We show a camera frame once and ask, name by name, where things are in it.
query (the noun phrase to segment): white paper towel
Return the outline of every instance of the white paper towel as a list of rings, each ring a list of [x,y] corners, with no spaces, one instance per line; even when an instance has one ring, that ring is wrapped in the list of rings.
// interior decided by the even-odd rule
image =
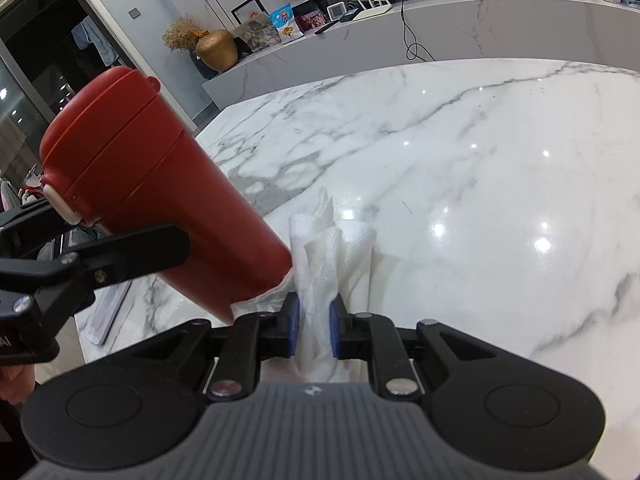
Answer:
[[[288,292],[300,297],[300,332],[292,359],[262,364],[262,378],[270,381],[330,383],[366,380],[363,362],[334,359],[329,304],[338,292],[351,313],[369,310],[371,251],[376,232],[357,220],[334,222],[334,202],[321,190],[310,214],[289,219],[293,268],[275,288],[231,306],[234,317],[251,312],[276,312]]]

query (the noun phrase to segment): golden pot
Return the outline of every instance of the golden pot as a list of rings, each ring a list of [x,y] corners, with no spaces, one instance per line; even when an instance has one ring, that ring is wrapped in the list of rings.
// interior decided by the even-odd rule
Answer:
[[[218,72],[229,70],[238,62],[238,49],[228,30],[214,30],[196,45],[196,54],[205,65]]]

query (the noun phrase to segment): doorway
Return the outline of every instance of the doorway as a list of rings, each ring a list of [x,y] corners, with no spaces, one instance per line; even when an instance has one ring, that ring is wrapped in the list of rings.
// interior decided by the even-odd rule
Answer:
[[[112,66],[135,65],[86,0],[15,0],[0,12],[0,40],[0,175],[20,186],[71,98]]]

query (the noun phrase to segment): black cable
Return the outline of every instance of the black cable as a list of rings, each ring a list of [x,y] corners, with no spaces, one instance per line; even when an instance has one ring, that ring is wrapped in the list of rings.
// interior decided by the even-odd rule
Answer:
[[[404,0],[402,0],[402,3],[400,3],[400,18],[402,19],[402,25],[404,26],[404,29],[402,30],[402,39],[404,40],[404,46],[406,47],[406,53],[405,53],[406,58],[409,61],[413,61],[414,59],[420,59],[421,61],[424,61],[425,63],[427,63],[428,61],[426,59],[418,55],[418,47],[419,47],[423,49],[427,54],[429,54],[429,57],[431,57],[432,60],[436,61],[436,59],[433,57],[433,54],[429,52],[423,44],[418,43],[418,38],[416,37],[414,32],[411,30],[411,27],[407,25],[407,22],[404,18]],[[411,44],[406,42],[407,31],[409,31],[411,35],[414,37],[414,42]]]

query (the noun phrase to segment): red bottle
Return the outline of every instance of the red bottle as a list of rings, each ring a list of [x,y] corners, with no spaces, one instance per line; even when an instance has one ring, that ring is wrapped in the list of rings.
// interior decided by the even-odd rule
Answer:
[[[45,195],[70,223],[110,234],[162,222],[188,232],[191,254],[162,278],[219,319],[274,287],[289,250],[158,95],[160,83],[116,67],[58,114],[40,144]]]

